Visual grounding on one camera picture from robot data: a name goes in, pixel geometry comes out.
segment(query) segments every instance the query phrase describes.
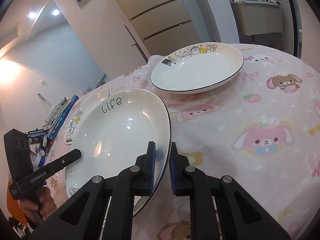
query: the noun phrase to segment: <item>white plate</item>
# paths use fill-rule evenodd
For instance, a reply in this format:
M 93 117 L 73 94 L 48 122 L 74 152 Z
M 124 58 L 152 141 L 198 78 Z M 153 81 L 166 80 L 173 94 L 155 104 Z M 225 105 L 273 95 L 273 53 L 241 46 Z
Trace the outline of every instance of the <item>white plate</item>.
M 74 104 L 73 110 L 75 110 L 76 113 L 70 120 L 68 120 L 68 127 L 64 133 L 65 144 L 70 145 L 72 143 L 84 119 L 86 119 L 91 111 L 109 96 L 110 93 L 108 90 L 92 91 L 90 98 L 87 101 L 84 103 L 76 102 Z
M 153 69 L 151 82 L 175 94 L 194 94 L 219 87 L 241 69 L 244 58 L 235 47 L 218 42 L 177 50 Z
M 82 157 L 66 167 L 66 188 L 71 197 L 89 179 L 117 176 L 133 166 L 156 143 L 154 190 L 164 173 L 171 143 L 169 113 L 163 101 L 145 89 L 121 91 L 97 106 L 82 123 L 71 149 Z M 149 197 L 135 197 L 135 215 Z

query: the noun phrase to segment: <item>round table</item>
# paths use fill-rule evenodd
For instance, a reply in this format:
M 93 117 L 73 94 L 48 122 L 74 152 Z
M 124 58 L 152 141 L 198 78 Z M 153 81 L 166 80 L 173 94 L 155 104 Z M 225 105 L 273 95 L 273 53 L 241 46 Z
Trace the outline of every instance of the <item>round table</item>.
M 309 225 L 320 207 L 320 74 L 282 51 L 260 45 L 232 44 L 244 56 L 239 74 L 214 90 L 173 95 L 150 82 L 162 60 L 106 83 L 94 93 L 110 95 L 145 88 L 165 102 L 172 141 L 191 165 L 207 175 L 232 176 L 269 212 L 292 239 Z M 74 115 L 71 111 L 67 121 Z M 61 128 L 46 163 L 69 151 Z M 67 200 L 65 170 L 48 181 L 57 206 Z M 169 169 L 155 195 L 133 219 L 132 239 L 181 240 L 190 235 L 188 197 L 175 197 Z

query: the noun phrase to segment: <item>pink bow print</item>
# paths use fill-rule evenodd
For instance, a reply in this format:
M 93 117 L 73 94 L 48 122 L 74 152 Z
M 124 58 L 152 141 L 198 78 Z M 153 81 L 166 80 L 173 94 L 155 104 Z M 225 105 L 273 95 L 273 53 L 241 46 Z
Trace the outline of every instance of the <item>pink bow print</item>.
M 251 60 L 253 58 L 255 58 L 255 57 L 249 56 L 249 57 L 246 57 L 244 60 Z
M 315 170 L 313 171 L 312 175 L 311 175 L 313 178 L 315 176 L 319 177 L 320 176 L 320 161 L 318 162 L 318 165 L 317 167 L 315 168 Z
M 245 81 L 246 78 L 250 78 L 252 81 L 255 80 L 254 77 L 258 76 L 259 73 L 258 72 L 254 72 L 254 73 L 245 73 L 245 72 L 240 72 L 239 73 L 239 77 L 241 78 L 241 81 Z

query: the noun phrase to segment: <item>hand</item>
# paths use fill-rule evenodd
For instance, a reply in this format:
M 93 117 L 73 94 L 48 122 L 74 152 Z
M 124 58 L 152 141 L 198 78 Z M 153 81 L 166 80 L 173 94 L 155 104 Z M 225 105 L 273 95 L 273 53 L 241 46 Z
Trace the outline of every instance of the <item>hand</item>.
M 39 200 L 43 204 L 42 208 L 40 209 L 42 219 L 46 220 L 53 212 L 57 210 L 57 206 L 54 203 L 48 187 L 44 187 L 44 192 L 40 196 Z M 24 198 L 18 200 L 18 204 L 31 221 L 37 222 L 37 219 L 32 214 L 32 210 L 38 210 L 38 205 L 36 203 Z

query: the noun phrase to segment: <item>camera lens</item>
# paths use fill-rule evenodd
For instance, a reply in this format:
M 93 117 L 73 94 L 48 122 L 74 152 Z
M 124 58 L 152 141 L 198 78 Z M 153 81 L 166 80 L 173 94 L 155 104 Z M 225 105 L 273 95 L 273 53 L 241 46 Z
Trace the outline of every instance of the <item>camera lens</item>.
M 22 148 L 24 148 L 24 140 L 22 138 L 20 140 L 20 143 L 21 143 Z

